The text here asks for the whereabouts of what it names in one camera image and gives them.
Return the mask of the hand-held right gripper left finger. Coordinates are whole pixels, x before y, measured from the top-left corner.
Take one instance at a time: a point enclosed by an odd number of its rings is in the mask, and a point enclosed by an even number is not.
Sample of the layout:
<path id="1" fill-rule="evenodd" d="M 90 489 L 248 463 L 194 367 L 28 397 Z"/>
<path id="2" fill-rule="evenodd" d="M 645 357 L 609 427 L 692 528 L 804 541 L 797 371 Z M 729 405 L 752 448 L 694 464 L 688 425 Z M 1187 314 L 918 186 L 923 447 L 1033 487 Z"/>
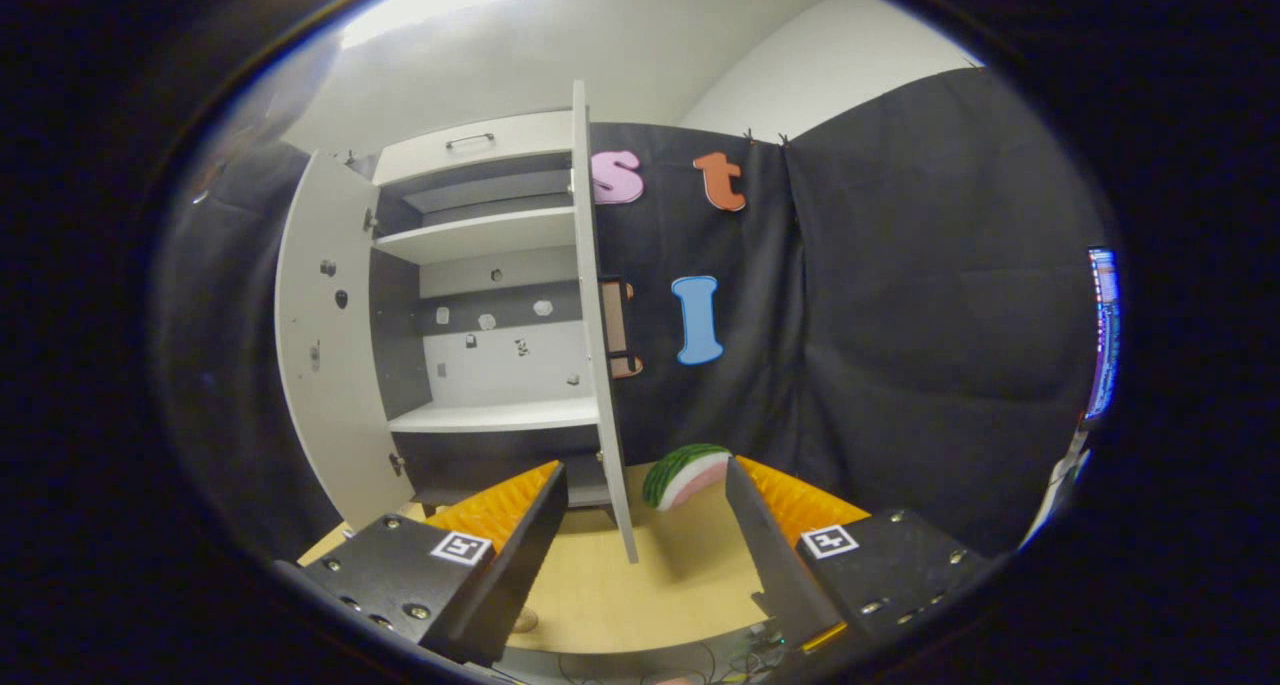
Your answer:
<path id="1" fill-rule="evenodd" d="M 388 512 L 310 565 L 276 576 L 404 663 L 490 666 L 506 643 L 568 504 L 549 461 L 425 521 Z"/>

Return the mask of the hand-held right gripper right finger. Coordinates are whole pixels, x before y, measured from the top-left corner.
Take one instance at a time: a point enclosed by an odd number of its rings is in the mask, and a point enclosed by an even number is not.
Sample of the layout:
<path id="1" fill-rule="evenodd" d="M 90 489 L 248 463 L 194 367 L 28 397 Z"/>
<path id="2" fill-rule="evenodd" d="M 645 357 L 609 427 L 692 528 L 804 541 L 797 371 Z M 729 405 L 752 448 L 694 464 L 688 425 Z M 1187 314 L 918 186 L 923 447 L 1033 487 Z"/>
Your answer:
<path id="1" fill-rule="evenodd" d="M 760 603 L 803 658 L 864 658 L 972 594 L 996 568 L 910 510 L 865 512 L 754 460 L 727 463 L 724 494 Z"/>

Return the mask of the white cabinet door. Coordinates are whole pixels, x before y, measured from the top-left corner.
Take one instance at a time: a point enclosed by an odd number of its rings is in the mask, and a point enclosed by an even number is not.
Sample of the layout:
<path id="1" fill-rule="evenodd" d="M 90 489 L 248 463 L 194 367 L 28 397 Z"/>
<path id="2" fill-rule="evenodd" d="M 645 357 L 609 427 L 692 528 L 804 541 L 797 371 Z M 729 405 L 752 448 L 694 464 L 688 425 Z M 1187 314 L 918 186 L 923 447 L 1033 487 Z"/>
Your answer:
<path id="1" fill-rule="evenodd" d="M 329 152 L 311 152 L 285 216 L 274 318 L 283 392 L 315 478 L 360 530 L 413 490 L 396 474 L 394 443 L 372 353 L 372 238 L 378 189 Z"/>
<path id="2" fill-rule="evenodd" d="M 570 117 L 571 174 L 573 198 L 573 234 L 582 310 L 588 371 L 596 405 L 596 434 L 602 471 L 609 498 L 612 521 L 630 565 L 639 562 L 632 517 L 630 513 L 625 462 L 611 392 L 611 356 L 607 351 L 604 310 L 598 268 L 598 243 L 593 202 L 590 117 L 584 79 L 572 82 Z"/>

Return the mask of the white and grey cabinet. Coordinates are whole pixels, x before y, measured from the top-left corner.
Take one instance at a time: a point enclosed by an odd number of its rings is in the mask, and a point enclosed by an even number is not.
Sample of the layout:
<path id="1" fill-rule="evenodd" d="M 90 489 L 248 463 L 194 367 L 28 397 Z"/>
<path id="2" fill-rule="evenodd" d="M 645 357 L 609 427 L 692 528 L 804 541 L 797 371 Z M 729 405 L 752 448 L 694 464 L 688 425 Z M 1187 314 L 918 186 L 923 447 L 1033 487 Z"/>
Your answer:
<path id="1" fill-rule="evenodd" d="M 568 152 L 507 157 L 378 189 L 375 239 L 573 207 Z M 417 266 L 371 248 L 372 353 L 396 469 L 453 504 L 548 460 L 570 506 L 609 512 L 575 243 Z"/>

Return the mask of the white cabinet shelf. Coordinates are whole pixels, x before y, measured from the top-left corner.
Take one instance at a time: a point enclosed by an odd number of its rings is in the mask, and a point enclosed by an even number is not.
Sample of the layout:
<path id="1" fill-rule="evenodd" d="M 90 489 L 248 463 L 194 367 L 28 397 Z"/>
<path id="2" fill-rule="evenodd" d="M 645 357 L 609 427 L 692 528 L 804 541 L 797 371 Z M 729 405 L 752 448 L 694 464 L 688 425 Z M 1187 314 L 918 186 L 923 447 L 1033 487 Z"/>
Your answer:
<path id="1" fill-rule="evenodd" d="M 375 239 L 372 247 L 417 266 L 426 266 L 573 243 L 573 207 L 536 207 L 403 230 Z"/>

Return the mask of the white cabinet drawer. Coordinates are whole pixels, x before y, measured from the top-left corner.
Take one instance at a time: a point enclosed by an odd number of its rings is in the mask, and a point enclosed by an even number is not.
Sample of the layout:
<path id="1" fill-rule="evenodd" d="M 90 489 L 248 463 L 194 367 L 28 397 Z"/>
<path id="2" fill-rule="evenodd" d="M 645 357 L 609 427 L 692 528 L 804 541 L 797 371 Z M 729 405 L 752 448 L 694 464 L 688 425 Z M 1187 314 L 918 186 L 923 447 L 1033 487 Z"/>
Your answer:
<path id="1" fill-rule="evenodd" d="M 517 117 L 498 117 L 486 122 L 452 125 L 383 149 L 371 175 L 376 187 L 408 182 L 416 175 L 489 164 L 507 157 L 568 152 L 572 143 L 573 111 L 538 111 Z M 494 142 L 475 141 L 445 149 L 448 140 L 492 132 Z"/>

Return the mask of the toy watermelon slice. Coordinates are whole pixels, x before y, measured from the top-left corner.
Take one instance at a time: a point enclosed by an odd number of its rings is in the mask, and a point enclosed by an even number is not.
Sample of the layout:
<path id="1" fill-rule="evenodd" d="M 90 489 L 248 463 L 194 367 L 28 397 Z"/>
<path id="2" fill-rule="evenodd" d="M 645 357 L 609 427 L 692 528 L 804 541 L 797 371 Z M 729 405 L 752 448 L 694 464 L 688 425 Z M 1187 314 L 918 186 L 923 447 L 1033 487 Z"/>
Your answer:
<path id="1" fill-rule="evenodd" d="M 671 511 L 724 479 L 733 455 L 716 444 L 682 446 L 657 461 L 643 483 L 643 499 L 653 510 Z"/>

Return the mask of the black backdrop cloth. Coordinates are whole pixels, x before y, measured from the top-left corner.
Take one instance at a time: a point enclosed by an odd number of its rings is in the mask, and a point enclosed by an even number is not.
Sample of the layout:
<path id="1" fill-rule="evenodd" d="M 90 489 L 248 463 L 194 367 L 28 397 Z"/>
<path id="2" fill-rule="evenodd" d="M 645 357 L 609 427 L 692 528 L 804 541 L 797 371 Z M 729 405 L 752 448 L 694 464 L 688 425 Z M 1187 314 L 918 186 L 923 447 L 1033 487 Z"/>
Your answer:
<path id="1" fill-rule="evenodd" d="M 714 443 L 993 556 L 1024 538 L 1091 389 L 1100 197 L 997 76 L 948 70 L 799 138 L 594 123 L 643 196 L 602 207 L 643 371 L 630 463 Z M 285 408 L 273 324 L 308 157 L 260 143 L 175 207 L 148 298 L 172 444 L 232 536 L 292 560 L 340 516 Z"/>

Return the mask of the computer monitor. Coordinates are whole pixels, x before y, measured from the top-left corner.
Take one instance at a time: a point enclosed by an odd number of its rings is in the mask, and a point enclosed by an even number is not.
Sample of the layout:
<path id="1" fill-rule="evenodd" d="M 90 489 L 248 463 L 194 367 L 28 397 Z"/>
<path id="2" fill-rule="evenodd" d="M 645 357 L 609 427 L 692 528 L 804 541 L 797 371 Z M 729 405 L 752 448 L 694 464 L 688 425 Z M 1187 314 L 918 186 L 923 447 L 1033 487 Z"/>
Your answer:
<path id="1" fill-rule="evenodd" d="M 1082 421 L 1094 423 L 1107 414 L 1114 401 L 1121 315 L 1115 254 L 1111 248 L 1093 247 L 1088 257 L 1094 286 L 1097 342 L 1094 376 Z"/>

